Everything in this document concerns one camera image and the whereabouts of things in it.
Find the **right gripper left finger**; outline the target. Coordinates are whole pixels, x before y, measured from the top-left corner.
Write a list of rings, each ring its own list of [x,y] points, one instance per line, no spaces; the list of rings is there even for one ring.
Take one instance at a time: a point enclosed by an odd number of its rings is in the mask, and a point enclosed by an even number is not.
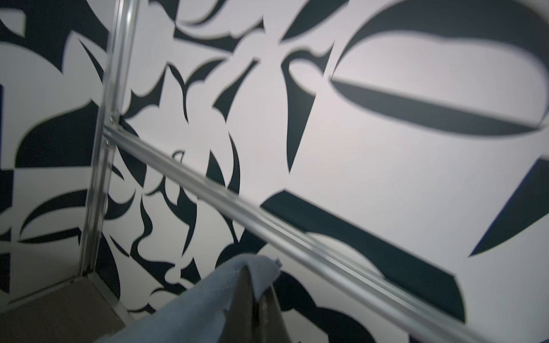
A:
[[[220,342],[255,342],[254,309],[255,300],[250,270],[248,267],[243,267],[240,270],[230,308],[225,314]]]

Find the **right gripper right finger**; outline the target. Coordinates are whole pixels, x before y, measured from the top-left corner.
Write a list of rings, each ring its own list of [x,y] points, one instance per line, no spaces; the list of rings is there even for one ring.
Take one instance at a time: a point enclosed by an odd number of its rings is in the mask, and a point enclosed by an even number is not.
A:
[[[257,342],[291,341],[274,287],[269,287],[257,302]]]

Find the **grey t shirt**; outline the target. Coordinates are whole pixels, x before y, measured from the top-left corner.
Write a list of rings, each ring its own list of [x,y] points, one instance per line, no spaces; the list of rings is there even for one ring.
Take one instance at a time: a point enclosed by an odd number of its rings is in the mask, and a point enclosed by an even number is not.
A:
[[[263,255],[238,255],[154,314],[98,341],[217,342],[225,323],[224,311],[231,305],[244,268],[250,272],[252,295],[256,300],[280,276],[278,261]]]

